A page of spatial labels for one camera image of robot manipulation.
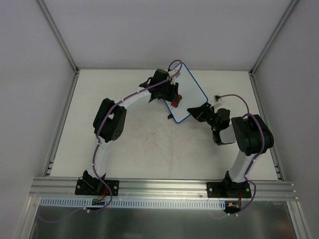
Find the red whiteboard eraser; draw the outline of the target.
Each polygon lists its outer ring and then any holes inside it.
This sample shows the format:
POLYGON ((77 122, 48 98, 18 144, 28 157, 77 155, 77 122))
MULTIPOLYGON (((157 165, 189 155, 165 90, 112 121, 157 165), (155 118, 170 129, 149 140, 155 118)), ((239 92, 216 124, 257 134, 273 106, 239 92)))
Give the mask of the red whiteboard eraser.
POLYGON ((174 108, 177 108, 181 99, 182 99, 182 95, 178 94, 175 100, 171 102, 171 106, 174 108))

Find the blue framed whiteboard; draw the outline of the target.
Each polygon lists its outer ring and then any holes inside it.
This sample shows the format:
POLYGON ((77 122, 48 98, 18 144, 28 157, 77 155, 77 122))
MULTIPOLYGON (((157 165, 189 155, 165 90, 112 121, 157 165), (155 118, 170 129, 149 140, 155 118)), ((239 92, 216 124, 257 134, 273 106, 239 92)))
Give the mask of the blue framed whiteboard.
POLYGON ((180 67, 181 70, 175 82, 179 84, 178 94, 182 96, 182 99, 177 107, 169 101, 164 101, 176 123, 181 123, 190 116, 188 108, 200 107, 208 102, 207 95, 184 63, 177 64, 173 70, 178 70, 180 67))

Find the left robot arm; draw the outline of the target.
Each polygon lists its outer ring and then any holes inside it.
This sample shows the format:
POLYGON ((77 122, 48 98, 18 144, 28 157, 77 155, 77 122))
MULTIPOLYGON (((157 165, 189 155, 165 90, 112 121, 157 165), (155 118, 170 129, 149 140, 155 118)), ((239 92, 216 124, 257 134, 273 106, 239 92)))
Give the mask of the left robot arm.
POLYGON ((126 114, 129 108, 138 104, 147 104, 153 100, 163 99, 176 105, 182 97, 178 94, 175 82, 180 70, 168 71, 157 69, 154 75, 141 83, 135 92, 119 101, 105 98, 93 121, 96 136, 96 148, 92 163, 77 181, 76 195, 111 194, 105 181, 106 166, 109 160, 111 144, 124 131, 126 114))

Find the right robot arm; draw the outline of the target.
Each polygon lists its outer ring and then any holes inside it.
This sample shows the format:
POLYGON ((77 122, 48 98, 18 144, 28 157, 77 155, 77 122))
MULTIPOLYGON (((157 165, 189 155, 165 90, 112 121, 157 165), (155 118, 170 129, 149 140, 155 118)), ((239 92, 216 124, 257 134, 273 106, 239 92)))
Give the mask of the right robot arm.
POLYGON ((238 154, 221 182, 206 183, 208 198, 252 198, 248 175, 261 154, 274 145, 274 137, 259 115, 230 117, 230 110, 205 104, 187 111, 198 122, 211 126, 217 145, 236 143, 238 154))

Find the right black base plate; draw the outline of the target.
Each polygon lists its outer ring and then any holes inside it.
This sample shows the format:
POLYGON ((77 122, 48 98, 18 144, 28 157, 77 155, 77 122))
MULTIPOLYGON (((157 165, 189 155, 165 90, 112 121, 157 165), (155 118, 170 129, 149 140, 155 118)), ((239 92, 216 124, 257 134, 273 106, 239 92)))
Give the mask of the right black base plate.
POLYGON ((207 182, 206 190, 208 198, 244 198, 252 197, 250 184, 245 181, 241 183, 207 182))

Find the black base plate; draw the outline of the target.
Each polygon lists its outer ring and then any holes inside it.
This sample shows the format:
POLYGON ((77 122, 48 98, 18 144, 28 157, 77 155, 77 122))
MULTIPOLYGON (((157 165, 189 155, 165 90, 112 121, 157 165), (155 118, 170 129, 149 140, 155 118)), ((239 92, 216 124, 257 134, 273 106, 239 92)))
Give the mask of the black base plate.
POLYGON ((118 195, 119 181, 118 180, 104 180, 104 184, 97 178, 77 180, 75 187, 75 195, 89 195, 89 196, 113 196, 118 195))
POLYGON ((245 181, 241 183, 207 182, 206 190, 208 198, 244 198, 252 197, 250 184, 245 181))

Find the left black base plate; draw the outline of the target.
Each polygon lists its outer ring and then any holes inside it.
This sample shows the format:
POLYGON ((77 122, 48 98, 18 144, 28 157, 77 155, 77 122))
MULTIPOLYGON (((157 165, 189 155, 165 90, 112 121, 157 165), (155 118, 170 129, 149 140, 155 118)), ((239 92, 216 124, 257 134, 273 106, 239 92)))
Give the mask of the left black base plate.
POLYGON ((104 184, 97 178, 77 180, 75 187, 75 195, 89 195, 89 196, 113 196, 118 195, 119 181, 118 180, 104 180, 104 184))

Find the right aluminium frame post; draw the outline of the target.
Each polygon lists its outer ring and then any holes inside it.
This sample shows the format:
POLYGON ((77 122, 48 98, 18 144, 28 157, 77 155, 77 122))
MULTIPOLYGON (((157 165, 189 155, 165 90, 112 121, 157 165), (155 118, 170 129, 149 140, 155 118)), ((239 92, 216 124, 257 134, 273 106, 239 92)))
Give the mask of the right aluminium frame post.
POLYGON ((286 7, 284 13, 280 17, 279 21, 277 22, 274 30, 272 31, 270 37, 268 38, 265 46, 263 47, 261 53, 259 54, 257 60, 255 61, 253 67, 250 70, 250 74, 254 75, 255 72, 258 70, 259 66, 262 64, 264 58, 267 56, 268 52, 270 51, 272 45, 274 44, 275 40, 281 33, 281 30, 284 28, 285 24, 293 14, 295 8, 299 4, 300 0, 291 0, 286 7))

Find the aluminium frame post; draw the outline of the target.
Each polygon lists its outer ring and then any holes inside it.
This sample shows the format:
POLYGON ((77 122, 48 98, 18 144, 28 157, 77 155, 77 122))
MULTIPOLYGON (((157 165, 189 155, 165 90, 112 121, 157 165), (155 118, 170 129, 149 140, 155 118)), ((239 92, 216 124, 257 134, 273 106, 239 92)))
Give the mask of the aluminium frame post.
POLYGON ((56 38, 61 50, 63 51, 63 54, 66 57, 71 69, 73 70, 73 72, 77 73, 78 67, 52 17, 52 14, 50 13, 50 10, 48 9, 47 4, 45 3, 44 0, 36 0, 35 2, 37 3, 40 11, 42 12, 46 22, 48 23, 49 28, 51 32, 53 33, 54 37, 56 38))
POLYGON ((291 0, 286 7, 284 13, 280 17, 279 21, 277 22, 274 30, 272 31, 270 37, 268 38, 265 46, 263 47, 261 53, 259 54, 257 60, 255 61, 253 67, 250 70, 250 74, 254 75, 255 72, 258 70, 259 66, 262 64, 264 58, 267 56, 268 52, 270 51, 272 45, 274 44, 275 40, 281 33, 281 30, 284 28, 285 24, 293 14, 295 8, 299 4, 300 0, 291 0))

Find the left aluminium frame post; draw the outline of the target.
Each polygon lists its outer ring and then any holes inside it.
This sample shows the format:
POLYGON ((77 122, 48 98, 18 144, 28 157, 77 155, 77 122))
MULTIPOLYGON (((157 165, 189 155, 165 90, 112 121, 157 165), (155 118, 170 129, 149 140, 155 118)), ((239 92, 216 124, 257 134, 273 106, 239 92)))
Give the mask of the left aluminium frame post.
POLYGON ((36 0, 35 2, 37 3, 40 11, 42 12, 46 22, 48 23, 49 28, 51 32, 53 33, 54 37, 56 38, 61 50, 63 51, 63 54, 66 57, 71 69, 73 70, 73 72, 77 73, 78 67, 52 17, 52 14, 50 13, 50 10, 48 9, 47 4, 45 3, 44 0, 36 0))

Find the aluminium mounting rail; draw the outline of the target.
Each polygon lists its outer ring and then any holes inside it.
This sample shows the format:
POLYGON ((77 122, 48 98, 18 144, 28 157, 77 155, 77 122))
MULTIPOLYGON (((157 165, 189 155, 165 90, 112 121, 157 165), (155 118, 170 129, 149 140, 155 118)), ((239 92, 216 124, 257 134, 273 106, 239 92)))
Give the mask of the aluminium mounting rail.
MULTIPOLYGON (((76 177, 36 177, 29 196, 75 197, 76 177)), ((119 179, 119 198, 207 199, 206 180, 119 179)), ((289 181, 256 181, 256 201, 298 201, 289 181)))

